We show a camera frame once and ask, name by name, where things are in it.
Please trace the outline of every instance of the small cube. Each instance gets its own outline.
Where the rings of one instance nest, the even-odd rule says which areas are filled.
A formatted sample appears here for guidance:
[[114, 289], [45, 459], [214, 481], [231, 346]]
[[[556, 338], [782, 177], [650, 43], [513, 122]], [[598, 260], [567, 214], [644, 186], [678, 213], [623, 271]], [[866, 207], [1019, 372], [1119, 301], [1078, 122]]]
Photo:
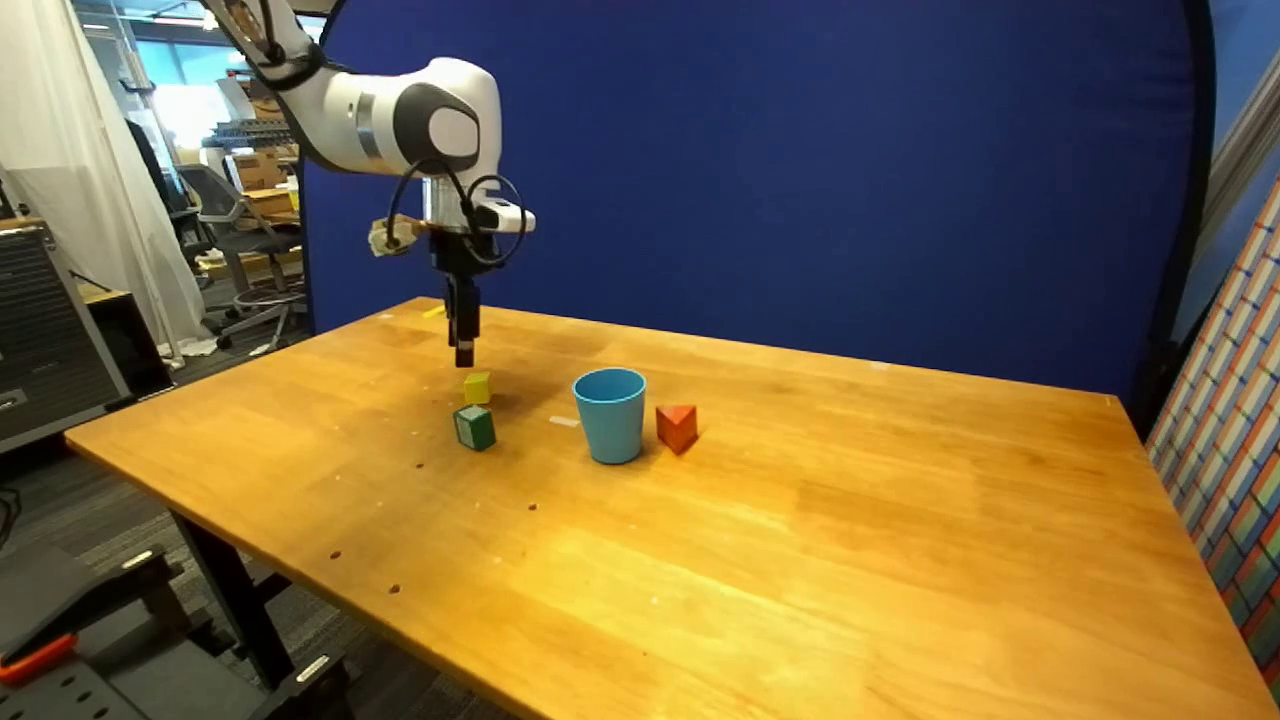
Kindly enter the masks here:
[[694, 409], [692, 405], [661, 405], [655, 409], [655, 439], [673, 453], [688, 453], [694, 439]]
[[495, 444], [490, 411], [486, 411], [486, 409], [460, 409], [460, 411], [453, 411], [453, 429], [455, 429], [455, 439], [469, 444], [472, 453], [483, 453], [483, 448]]
[[490, 398], [486, 372], [469, 372], [465, 376], [465, 405], [483, 409], [486, 398]]

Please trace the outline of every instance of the red block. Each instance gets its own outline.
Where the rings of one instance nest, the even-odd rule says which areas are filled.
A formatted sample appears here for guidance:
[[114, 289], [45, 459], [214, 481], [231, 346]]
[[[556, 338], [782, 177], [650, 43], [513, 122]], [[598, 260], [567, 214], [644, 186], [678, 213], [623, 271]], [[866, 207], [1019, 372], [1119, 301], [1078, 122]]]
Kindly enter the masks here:
[[688, 453], [694, 439], [694, 409], [692, 405], [661, 405], [655, 409], [655, 439], [673, 453]]

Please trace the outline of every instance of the floor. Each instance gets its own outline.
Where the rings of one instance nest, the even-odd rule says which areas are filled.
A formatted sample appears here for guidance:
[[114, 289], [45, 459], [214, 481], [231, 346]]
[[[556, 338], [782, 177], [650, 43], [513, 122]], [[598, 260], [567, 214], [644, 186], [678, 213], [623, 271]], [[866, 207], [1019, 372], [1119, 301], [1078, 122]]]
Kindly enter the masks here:
[[[235, 369], [250, 361], [249, 350], [264, 343], [272, 329], [242, 331], [231, 346], [214, 354], [188, 361], [177, 369], [177, 382], [193, 382], [199, 376]], [[169, 512], [134, 492], [130, 485], [75, 459], [61, 448], [61, 439], [45, 439], [19, 453], [0, 455], [0, 487], [19, 492], [19, 520], [10, 525], [9, 545], [0, 548], [3, 558], [31, 552], [31, 548], [61, 548], [90, 569], [107, 569], [134, 548], [162, 548], [162, 556], [182, 562], [177, 590], [188, 608], [202, 608], [218, 619], [214, 600], [206, 596], [195, 558], [188, 556], [182, 539]], [[302, 589], [289, 589], [272, 600], [272, 619], [290, 650], [295, 665], [328, 650], [338, 654], [353, 673], [349, 703], [358, 720], [505, 720], [490, 698], [469, 690], [453, 674], [419, 665], [414, 654], [399, 650], [379, 630], [364, 628], [349, 610], [322, 602]], [[235, 654], [227, 665], [250, 683], [250, 666]]]

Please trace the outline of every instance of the small green object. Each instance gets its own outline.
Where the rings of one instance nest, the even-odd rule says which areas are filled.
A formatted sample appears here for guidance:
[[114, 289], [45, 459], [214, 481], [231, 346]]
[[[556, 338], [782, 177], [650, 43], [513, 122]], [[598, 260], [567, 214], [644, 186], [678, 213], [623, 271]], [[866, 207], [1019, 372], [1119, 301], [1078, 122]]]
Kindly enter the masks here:
[[483, 448], [495, 444], [490, 411], [486, 411], [486, 409], [460, 409], [460, 411], [453, 411], [453, 429], [455, 429], [455, 439], [469, 444], [472, 453], [483, 453]]

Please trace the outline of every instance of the blue backdrop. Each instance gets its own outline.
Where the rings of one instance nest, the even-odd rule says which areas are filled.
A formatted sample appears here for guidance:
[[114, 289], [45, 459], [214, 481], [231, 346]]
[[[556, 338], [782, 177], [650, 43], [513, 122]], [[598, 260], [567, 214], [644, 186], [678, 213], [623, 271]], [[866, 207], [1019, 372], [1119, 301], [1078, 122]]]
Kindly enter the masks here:
[[[1130, 389], [1188, 192], [1178, 0], [358, 0], [322, 47], [495, 72], [538, 231], [490, 302]], [[367, 255], [389, 197], [306, 162], [320, 329], [438, 291]]]

